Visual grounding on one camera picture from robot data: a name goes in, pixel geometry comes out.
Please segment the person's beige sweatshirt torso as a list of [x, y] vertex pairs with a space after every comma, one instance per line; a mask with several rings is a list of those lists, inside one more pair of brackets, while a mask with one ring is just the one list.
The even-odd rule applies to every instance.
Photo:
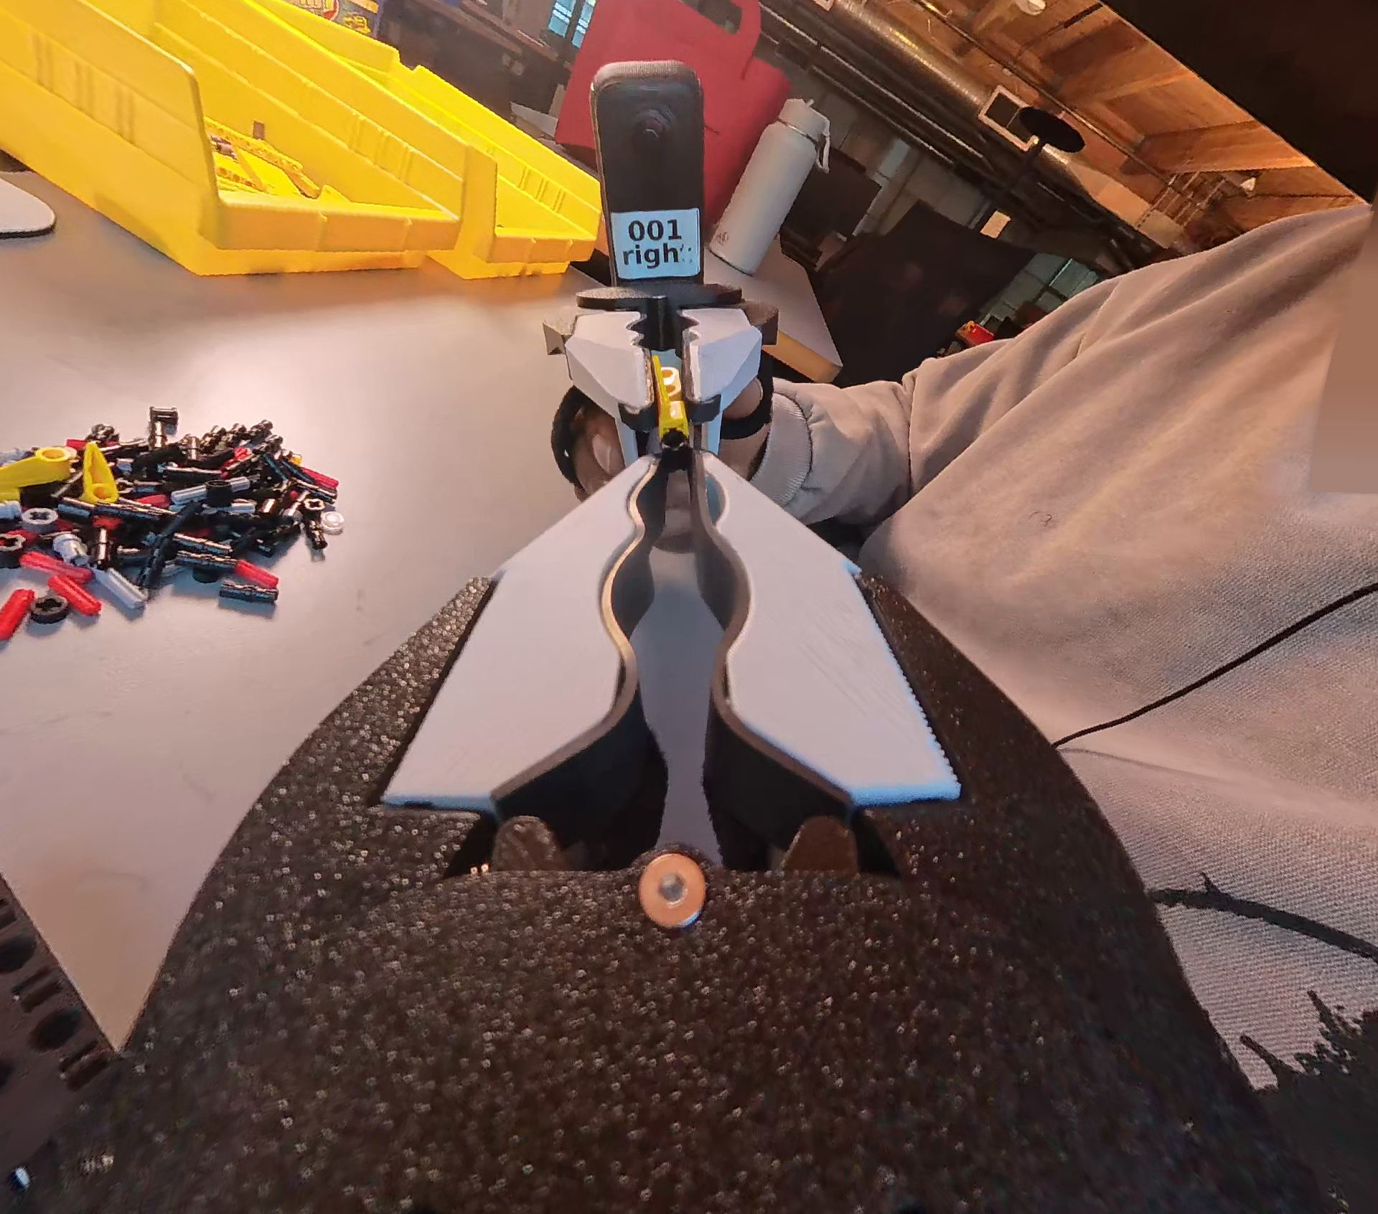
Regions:
[[942, 474], [864, 561], [1063, 753], [1331, 1207], [1373, 1211], [1373, 495]]

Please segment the yellow piece with black pins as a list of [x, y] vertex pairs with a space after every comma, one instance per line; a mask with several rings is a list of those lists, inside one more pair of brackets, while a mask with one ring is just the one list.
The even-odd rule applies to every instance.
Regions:
[[685, 469], [692, 461], [692, 421], [690, 421], [678, 357], [652, 353], [652, 382], [656, 382], [656, 431], [650, 437], [650, 447], [656, 447], [661, 469], [674, 474], [674, 469]]

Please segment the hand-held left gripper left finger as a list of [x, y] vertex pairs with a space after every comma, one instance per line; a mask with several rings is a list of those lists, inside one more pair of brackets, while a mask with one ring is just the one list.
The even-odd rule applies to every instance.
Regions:
[[639, 461], [492, 577], [382, 799], [621, 812], [650, 753], [631, 628], [650, 604]]

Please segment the person's right forearm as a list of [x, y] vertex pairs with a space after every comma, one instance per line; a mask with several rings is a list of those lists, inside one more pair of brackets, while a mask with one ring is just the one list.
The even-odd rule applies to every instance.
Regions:
[[773, 394], [747, 480], [799, 522], [873, 525], [939, 485], [966, 453], [1030, 467], [1039, 447], [1072, 447], [1074, 467], [1125, 467], [1130, 442], [1163, 447], [1176, 425], [1246, 411], [1298, 367], [1307, 332], [1287, 316], [1319, 316], [1371, 230], [1371, 206], [1335, 206], [1260, 226], [1203, 257], [1168, 258], [1094, 284], [1030, 332], [900, 382]]

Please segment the yellow storage bin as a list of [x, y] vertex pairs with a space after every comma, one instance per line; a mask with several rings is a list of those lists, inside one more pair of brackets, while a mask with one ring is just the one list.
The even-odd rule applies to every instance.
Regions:
[[196, 71], [164, 0], [3, 0], [3, 151], [193, 273], [400, 272], [451, 248], [458, 220], [231, 79], [231, 103], [285, 125], [317, 202], [220, 194]]
[[164, 35], [220, 124], [285, 150], [285, 125], [231, 103], [231, 79], [458, 220], [434, 258], [458, 278], [564, 273], [593, 257], [595, 187], [515, 124], [400, 52], [280, 0], [164, 0]]

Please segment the pile of small building pins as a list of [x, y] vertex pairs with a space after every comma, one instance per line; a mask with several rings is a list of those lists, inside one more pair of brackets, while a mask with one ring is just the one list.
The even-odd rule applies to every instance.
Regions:
[[145, 433], [98, 421], [85, 437], [0, 456], [0, 639], [142, 619], [164, 590], [208, 590], [238, 611], [280, 599], [277, 561], [321, 554], [345, 533], [337, 477], [306, 467], [273, 421], [182, 433], [151, 406]]

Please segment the white water bottle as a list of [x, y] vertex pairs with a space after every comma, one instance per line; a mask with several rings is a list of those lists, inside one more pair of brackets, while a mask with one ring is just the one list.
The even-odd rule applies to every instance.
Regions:
[[755, 273], [811, 171], [830, 171], [830, 120], [811, 102], [785, 102], [747, 156], [716, 226], [710, 257]]

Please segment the person's right hand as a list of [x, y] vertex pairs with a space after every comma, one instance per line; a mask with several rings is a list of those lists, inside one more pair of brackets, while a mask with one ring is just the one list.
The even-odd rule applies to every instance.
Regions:
[[574, 416], [568, 447], [572, 447], [568, 456], [572, 456], [574, 480], [577, 480], [574, 485], [577, 501], [590, 501], [593, 491], [601, 491], [626, 467], [626, 456], [618, 446], [618, 421], [595, 404], [585, 404]]

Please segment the heap of yellow pieces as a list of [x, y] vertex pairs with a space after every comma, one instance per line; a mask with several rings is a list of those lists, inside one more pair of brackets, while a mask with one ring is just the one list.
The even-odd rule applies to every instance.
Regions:
[[208, 125], [208, 144], [220, 194], [321, 198], [321, 187], [264, 137]]

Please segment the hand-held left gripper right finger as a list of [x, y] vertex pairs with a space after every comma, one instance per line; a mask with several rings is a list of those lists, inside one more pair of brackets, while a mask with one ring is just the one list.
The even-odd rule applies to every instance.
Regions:
[[719, 807], [961, 799], [861, 572], [716, 456], [697, 456], [697, 577], [722, 625], [704, 758]]

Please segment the white booklet stand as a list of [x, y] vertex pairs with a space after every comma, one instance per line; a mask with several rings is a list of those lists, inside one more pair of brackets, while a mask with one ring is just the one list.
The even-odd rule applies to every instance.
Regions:
[[35, 198], [31, 190], [14, 187], [11, 174], [0, 174], [0, 240], [38, 240], [57, 230], [57, 211]]

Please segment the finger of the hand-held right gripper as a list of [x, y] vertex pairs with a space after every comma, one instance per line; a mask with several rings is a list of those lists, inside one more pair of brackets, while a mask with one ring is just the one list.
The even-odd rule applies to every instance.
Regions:
[[577, 394], [611, 416], [626, 463], [639, 463], [661, 425], [652, 353], [642, 319], [574, 319], [564, 358]]
[[700, 453], [719, 453], [722, 416], [758, 373], [764, 332], [751, 324], [685, 324], [683, 398]]

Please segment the grey desk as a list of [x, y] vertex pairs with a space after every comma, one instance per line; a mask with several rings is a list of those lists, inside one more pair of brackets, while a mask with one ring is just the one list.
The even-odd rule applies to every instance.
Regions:
[[273, 607], [164, 586], [130, 616], [3, 644], [3, 880], [113, 1047], [220, 853], [280, 762], [472, 577], [574, 509], [548, 456], [568, 388], [542, 324], [577, 273], [436, 266], [196, 278], [38, 174], [57, 211], [3, 240], [3, 447], [113, 421], [273, 421], [341, 480], [345, 533], [289, 546]]

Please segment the red cardboard box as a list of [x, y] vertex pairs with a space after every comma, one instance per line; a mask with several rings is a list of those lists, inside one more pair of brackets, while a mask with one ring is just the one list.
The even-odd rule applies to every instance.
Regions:
[[722, 211], [788, 79], [755, 55], [758, 0], [595, 0], [574, 55], [555, 140], [593, 151], [593, 73], [608, 62], [685, 62], [704, 90], [704, 194]]

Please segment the black disc on pole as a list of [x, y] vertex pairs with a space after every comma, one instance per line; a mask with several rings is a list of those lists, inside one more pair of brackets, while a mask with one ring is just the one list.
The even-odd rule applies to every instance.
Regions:
[[1016, 124], [1025, 125], [1035, 144], [1025, 150], [1011, 187], [1019, 190], [1030, 174], [1050, 174], [1086, 194], [1086, 182], [1072, 163], [1072, 156], [1081, 156], [1086, 137], [1046, 109], [1019, 109]]

